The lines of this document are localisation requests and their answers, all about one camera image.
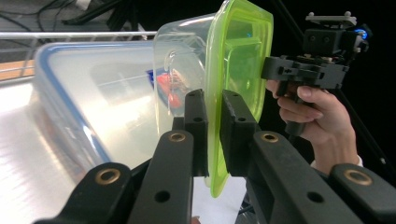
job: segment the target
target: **clear plastic container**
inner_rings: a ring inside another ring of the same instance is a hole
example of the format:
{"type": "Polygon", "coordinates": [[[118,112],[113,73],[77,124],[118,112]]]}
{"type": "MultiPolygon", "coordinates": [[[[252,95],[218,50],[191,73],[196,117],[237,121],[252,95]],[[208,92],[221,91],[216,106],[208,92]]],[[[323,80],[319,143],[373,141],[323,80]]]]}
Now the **clear plastic container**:
{"type": "Polygon", "coordinates": [[[159,134],[183,116],[186,93],[204,90],[209,120],[208,165],[212,196],[226,170],[219,124],[221,92],[240,93],[256,120],[265,93],[263,60],[271,51],[273,16],[247,0],[224,1],[216,14],[165,24],[154,38],[154,83],[159,134]]]}
{"type": "Polygon", "coordinates": [[[152,59],[151,41],[57,43],[36,53],[36,120],[79,170],[107,161],[132,169],[152,157],[152,59]]]}

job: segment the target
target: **plastic lid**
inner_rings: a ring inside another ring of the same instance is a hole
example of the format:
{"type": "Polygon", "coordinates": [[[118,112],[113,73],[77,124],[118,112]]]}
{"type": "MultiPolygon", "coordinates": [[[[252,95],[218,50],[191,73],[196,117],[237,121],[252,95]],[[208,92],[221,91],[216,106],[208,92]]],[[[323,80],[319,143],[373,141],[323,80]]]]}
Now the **plastic lid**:
{"type": "Polygon", "coordinates": [[[213,197],[218,197],[228,172],[219,141],[222,90],[238,92],[259,120],[265,94],[261,79],[273,36],[271,13],[247,0],[224,1],[211,23],[205,62],[205,103],[209,119],[208,169],[213,197]]]}
{"type": "Polygon", "coordinates": [[[54,43],[37,52],[35,86],[64,120],[64,141],[75,147],[63,150],[73,149],[75,161],[133,169],[152,157],[159,139],[152,55],[151,41],[54,43]]]}

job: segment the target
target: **human hand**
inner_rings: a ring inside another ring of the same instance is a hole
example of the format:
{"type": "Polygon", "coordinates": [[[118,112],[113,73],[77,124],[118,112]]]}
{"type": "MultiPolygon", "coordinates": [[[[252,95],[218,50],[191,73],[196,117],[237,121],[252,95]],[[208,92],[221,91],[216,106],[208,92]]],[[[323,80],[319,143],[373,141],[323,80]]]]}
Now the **human hand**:
{"type": "Polygon", "coordinates": [[[199,221],[199,217],[192,217],[191,224],[201,224],[201,222],[199,221]]]}
{"type": "Polygon", "coordinates": [[[280,106],[279,115],[287,121],[305,123],[300,135],[311,142],[317,168],[329,173],[337,163],[358,164],[355,131],[346,108],[333,95],[307,86],[290,86],[286,96],[276,96],[278,81],[267,80],[267,90],[273,93],[280,106]],[[311,106],[296,104],[290,98],[297,94],[311,106]]]}

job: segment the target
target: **screw hole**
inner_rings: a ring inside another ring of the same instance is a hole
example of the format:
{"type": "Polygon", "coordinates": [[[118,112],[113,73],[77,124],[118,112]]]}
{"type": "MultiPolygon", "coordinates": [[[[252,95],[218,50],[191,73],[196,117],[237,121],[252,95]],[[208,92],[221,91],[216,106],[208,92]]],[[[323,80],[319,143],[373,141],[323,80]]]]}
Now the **screw hole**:
{"type": "Polygon", "coordinates": [[[308,192],[307,196],[308,196],[308,199],[314,203],[323,203],[324,202],[323,197],[316,192],[308,192]]]}
{"type": "Polygon", "coordinates": [[[120,171],[114,168],[108,168],[99,171],[96,174],[95,181],[100,185],[109,185],[120,178],[120,171]]]}
{"type": "Polygon", "coordinates": [[[172,133],[169,136],[169,140],[171,140],[172,142],[181,142],[184,141],[184,139],[186,139],[186,135],[182,133],[172,133]]]}
{"type": "Polygon", "coordinates": [[[203,121],[203,119],[201,119],[201,118],[194,118],[193,119],[195,122],[201,122],[201,121],[203,121]]]}
{"type": "Polygon", "coordinates": [[[154,197],[155,202],[157,203],[165,203],[169,201],[170,198],[171,198],[171,194],[165,190],[156,193],[154,197]]]}
{"type": "Polygon", "coordinates": [[[275,143],[279,140],[276,135],[271,135],[269,133],[265,133],[262,135],[262,140],[270,143],[275,143]]]}
{"type": "Polygon", "coordinates": [[[367,174],[357,170],[345,170],[344,176],[359,185],[369,186],[373,184],[373,179],[367,174]]]}

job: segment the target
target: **person's thumb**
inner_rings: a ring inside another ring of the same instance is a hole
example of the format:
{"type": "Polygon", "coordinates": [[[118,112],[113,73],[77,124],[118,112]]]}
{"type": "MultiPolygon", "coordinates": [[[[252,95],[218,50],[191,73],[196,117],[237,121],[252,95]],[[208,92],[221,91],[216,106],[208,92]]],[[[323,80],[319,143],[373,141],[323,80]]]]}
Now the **person's thumb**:
{"type": "Polygon", "coordinates": [[[334,106],[334,95],[308,86],[300,86],[297,95],[305,102],[316,104],[322,108],[332,108],[334,106]]]}
{"type": "Polygon", "coordinates": [[[199,221],[199,217],[192,217],[191,224],[201,224],[201,222],[199,221]]]}

